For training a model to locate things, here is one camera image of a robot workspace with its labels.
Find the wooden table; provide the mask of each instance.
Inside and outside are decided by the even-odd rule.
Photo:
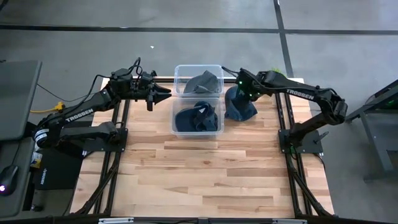
[[[172,84],[160,85],[172,89]],[[183,140],[171,134],[174,99],[159,103],[152,112],[146,110],[144,101],[131,102],[129,137],[119,166],[112,216],[294,216],[285,158],[279,151],[274,97],[258,99],[255,105],[259,112],[249,121],[226,119],[224,133],[215,140]],[[307,100],[292,96],[291,101],[296,122],[311,118]],[[112,113],[96,113],[93,125],[110,121]],[[78,210],[97,187],[103,157],[104,153],[95,152],[83,161],[71,212]],[[308,187],[333,213],[321,162],[311,154],[302,157]],[[106,189],[103,207],[107,194]],[[304,211],[301,191],[298,194]]]

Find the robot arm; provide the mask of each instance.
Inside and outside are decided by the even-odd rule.
[[[156,105],[171,96],[169,89],[155,83],[155,76],[155,71],[142,72],[137,80],[133,81],[130,70],[122,68],[113,72],[108,84],[89,100],[81,101],[76,106],[65,108],[44,118],[33,134],[35,142],[39,147],[45,148],[56,146],[61,141],[77,139],[100,138],[106,142],[118,140],[118,130],[112,122],[89,128],[63,127],[94,112],[111,110],[121,100],[146,100],[147,110],[152,111],[153,104]]]
[[[337,125],[345,120],[347,104],[331,88],[320,88],[295,82],[275,71],[259,72],[257,75],[241,68],[236,78],[236,83],[243,97],[249,101],[256,101],[266,94],[287,93],[306,100],[316,102],[321,113],[304,123],[295,123],[287,136],[288,142],[299,147],[306,134],[326,124]]]

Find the concrete floor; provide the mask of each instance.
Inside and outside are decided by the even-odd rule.
[[[286,29],[398,30],[395,0],[279,2]],[[12,0],[0,12],[0,23],[278,28],[272,0]],[[295,77],[333,87],[346,98],[348,112],[398,77],[398,35],[287,35],[287,46]],[[0,30],[0,59],[43,61],[39,83],[66,99],[86,94],[96,74],[129,67],[138,56],[144,70],[165,76],[185,63],[285,72],[279,34]],[[38,88],[32,107],[44,110],[57,101]],[[311,107],[319,113],[317,105]],[[35,114],[30,120],[41,118]],[[330,131],[322,144],[335,213],[398,222],[398,183],[362,180],[378,164],[360,121],[322,130]],[[67,203],[43,214],[59,215]]]

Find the computer mouse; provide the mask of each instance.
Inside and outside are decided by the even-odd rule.
[[[0,195],[8,196],[17,188],[18,166],[10,165],[0,173]]]

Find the plastic bin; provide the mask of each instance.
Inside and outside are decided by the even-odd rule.
[[[202,75],[206,70],[217,77],[217,93],[184,93],[189,79]],[[174,92],[178,97],[220,97],[224,92],[224,70],[221,65],[179,65],[174,71]]]
[[[208,102],[215,108],[218,117],[217,131],[200,131],[200,132],[179,132],[175,127],[175,115],[182,109],[193,108],[199,101]],[[170,112],[170,132],[179,138],[211,138],[216,137],[224,131],[224,106],[219,98],[175,98]]]

